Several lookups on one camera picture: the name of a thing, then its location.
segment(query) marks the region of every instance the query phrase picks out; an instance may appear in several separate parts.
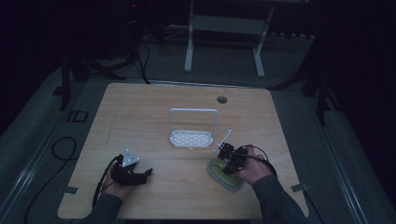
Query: table hole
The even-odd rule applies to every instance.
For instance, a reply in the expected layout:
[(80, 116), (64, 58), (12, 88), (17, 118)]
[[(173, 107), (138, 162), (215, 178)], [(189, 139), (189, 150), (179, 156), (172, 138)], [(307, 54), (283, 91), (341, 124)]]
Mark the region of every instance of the table hole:
[(218, 97), (218, 102), (219, 103), (221, 103), (221, 104), (225, 104), (225, 103), (227, 103), (227, 97), (225, 97), (225, 96), (219, 96)]

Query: sleeve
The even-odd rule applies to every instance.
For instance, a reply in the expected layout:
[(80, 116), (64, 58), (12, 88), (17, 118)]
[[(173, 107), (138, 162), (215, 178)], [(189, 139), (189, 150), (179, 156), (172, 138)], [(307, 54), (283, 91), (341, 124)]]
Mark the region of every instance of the sleeve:
[(91, 213), (78, 224), (114, 223), (122, 206), (122, 200), (111, 194), (102, 194)]
[(283, 190), (274, 175), (268, 175), (252, 185), (260, 202), (263, 223), (307, 223), (303, 211)]

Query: black cable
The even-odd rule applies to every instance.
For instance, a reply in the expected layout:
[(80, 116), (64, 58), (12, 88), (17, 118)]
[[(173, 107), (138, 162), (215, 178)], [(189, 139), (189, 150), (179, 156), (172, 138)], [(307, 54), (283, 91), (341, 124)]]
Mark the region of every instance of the black cable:
[(102, 187), (102, 184), (103, 184), (103, 180), (105, 179), (105, 176), (106, 176), (106, 174), (107, 174), (107, 172), (108, 172), (108, 169), (110, 169), (111, 164), (113, 164), (114, 161), (117, 161), (118, 158), (119, 158), (119, 156), (113, 158), (113, 160), (111, 160), (111, 162), (108, 164), (108, 166), (106, 167), (105, 171), (103, 172), (103, 175), (102, 175), (102, 177), (100, 178), (100, 181), (98, 182), (98, 185), (96, 186), (95, 193), (93, 194), (92, 207), (95, 207), (95, 205), (96, 205), (96, 203), (97, 203), (97, 201), (98, 201), (99, 193), (102, 191), (102, 190), (101, 190), (101, 187)]
[(255, 146), (252, 146), (252, 145), (241, 146), (241, 147), (254, 147), (254, 148), (257, 148), (257, 149), (260, 150), (262, 153), (264, 153), (265, 158), (267, 158), (267, 160), (269, 161), (268, 156), (267, 156), (267, 153), (265, 153), (264, 150), (262, 150), (261, 148), (255, 147)]
[(263, 162), (263, 161), (264, 161), (263, 159), (260, 159), (260, 158), (258, 158), (258, 157), (250, 156), (250, 155), (246, 155), (246, 154), (241, 154), (241, 153), (234, 153), (234, 152), (233, 152), (233, 153), (231, 153), (231, 155), (243, 156), (243, 157), (251, 158), (251, 159), (253, 159), (253, 160), (260, 161), (260, 162)]
[(101, 190), (99, 190), (99, 193), (102, 192), (103, 190), (107, 189), (108, 187), (110, 187), (112, 184), (114, 184), (115, 181), (109, 183), (107, 186), (105, 186), (104, 188), (102, 188)]
[(140, 72), (140, 74), (142, 75), (142, 78), (143, 78), (143, 80), (145, 80), (146, 84), (151, 84), (151, 83), (149, 82), (147, 76), (146, 76), (146, 66), (147, 66), (148, 61), (149, 61), (149, 47), (147, 47), (147, 46), (146, 46), (145, 44), (143, 44), (143, 43), (142, 43), (142, 46), (145, 47), (146, 50), (148, 51), (148, 56), (147, 56), (145, 62), (142, 63), (142, 60), (141, 60), (141, 58), (140, 58), (140, 55), (139, 55), (139, 53), (137, 53), (137, 60), (139, 61), (139, 65), (140, 65), (140, 70), (139, 70), (139, 69), (137, 69), (137, 70), (138, 70), (138, 71)]
[(314, 208), (315, 212), (317, 213), (318, 218), (319, 218), (319, 220), (320, 220), (320, 223), (324, 223), (324, 222), (323, 222), (323, 219), (322, 219), (321, 216), (320, 216), (320, 213), (319, 213), (317, 207), (314, 205), (314, 203), (312, 202), (311, 198), (308, 196), (308, 194), (305, 192), (305, 190), (303, 191), (303, 193), (304, 193), (304, 195), (306, 196), (306, 198), (308, 199), (308, 201), (311, 203), (311, 205), (312, 205), (312, 207)]
[[(56, 146), (60, 141), (63, 141), (63, 140), (66, 140), (66, 139), (72, 140), (72, 142), (73, 142), (74, 145), (73, 145), (73, 150), (72, 150), (72, 152), (70, 153), (69, 157), (66, 158), (66, 159), (64, 159), (64, 158), (59, 157), (59, 156), (55, 153), (55, 146)], [(58, 160), (60, 160), (60, 161), (64, 161), (64, 164), (58, 169), (58, 171), (57, 171), (55, 174), (52, 175), (52, 177), (43, 185), (43, 187), (41, 187), (41, 189), (40, 189), (40, 190), (38, 191), (38, 193), (35, 195), (35, 197), (33, 198), (33, 200), (30, 201), (29, 205), (27, 206), (26, 212), (25, 212), (25, 214), (24, 214), (24, 218), (23, 218), (23, 223), (24, 223), (24, 224), (27, 224), (27, 220), (28, 220), (28, 217), (29, 217), (30, 210), (32, 209), (32, 206), (33, 206), (33, 204), (35, 203), (35, 200), (37, 200), (38, 196), (41, 194), (41, 192), (44, 190), (44, 188), (52, 181), (53, 178), (55, 178), (56, 175), (58, 175), (58, 174), (62, 171), (62, 169), (67, 165), (67, 163), (69, 163), (70, 161), (75, 161), (75, 160), (78, 159), (78, 157), (72, 158), (72, 157), (74, 156), (76, 150), (77, 150), (77, 142), (76, 142), (76, 140), (75, 140), (74, 138), (69, 137), (69, 136), (60, 138), (60, 139), (58, 139), (57, 141), (55, 141), (55, 142), (52, 144), (52, 147), (51, 147), (52, 155), (53, 155), (56, 159), (58, 159)]]

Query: table leg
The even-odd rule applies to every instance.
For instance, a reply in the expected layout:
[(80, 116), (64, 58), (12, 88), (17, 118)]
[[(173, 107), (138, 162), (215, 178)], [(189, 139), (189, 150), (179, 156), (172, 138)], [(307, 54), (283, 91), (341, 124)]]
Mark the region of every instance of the table leg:
[(189, 18), (189, 44), (187, 46), (187, 53), (186, 53), (186, 62), (184, 63), (184, 71), (190, 72), (192, 68), (192, 54), (194, 50), (194, 45), (192, 44), (192, 23), (193, 23), (193, 8), (194, 8), (194, 1), (190, 1), (190, 18)]
[(62, 105), (61, 110), (65, 110), (70, 101), (70, 68), (68, 57), (62, 59)]
[(262, 32), (260, 34), (259, 45), (253, 49), (254, 63), (256, 64), (256, 70), (257, 70), (258, 77), (264, 77), (264, 69), (262, 67), (262, 56), (260, 55), (260, 53), (262, 52), (262, 45), (264, 44), (265, 37), (267, 36), (268, 28), (270, 26), (270, 22), (273, 17), (273, 14), (274, 14), (274, 10), (275, 10), (274, 7), (270, 8), (270, 10), (268, 12), (267, 20), (264, 23), (264, 25), (262, 26)]

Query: human hand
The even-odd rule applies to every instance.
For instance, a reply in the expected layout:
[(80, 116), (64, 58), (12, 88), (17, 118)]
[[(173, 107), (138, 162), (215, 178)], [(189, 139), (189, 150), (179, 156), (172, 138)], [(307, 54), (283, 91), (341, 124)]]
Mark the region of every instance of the human hand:
[(116, 163), (111, 164), (110, 168), (106, 173), (106, 180), (102, 185), (102, 193), (104, 194), (112, 194), (122, 201), (125, 201), (134, 190), (135, 186), (120, 186), (111, 178), (111, 171), (113, 170)]
[[(249, 145), (247, 147), (247, 154), (264, 160), (264, 156), (262, 154), (257, 155), (254, 152), (254, 148), (252, 145)], [(265, 176), (273, 175), (272, 171), (268, 166), (260, 161), (256, 161), (251, 158), (247, 158), (245, 168), (236, 172), (235, 174), (244, 179), (249, 185), (254, 184), (256, 181), (260, 180)]]

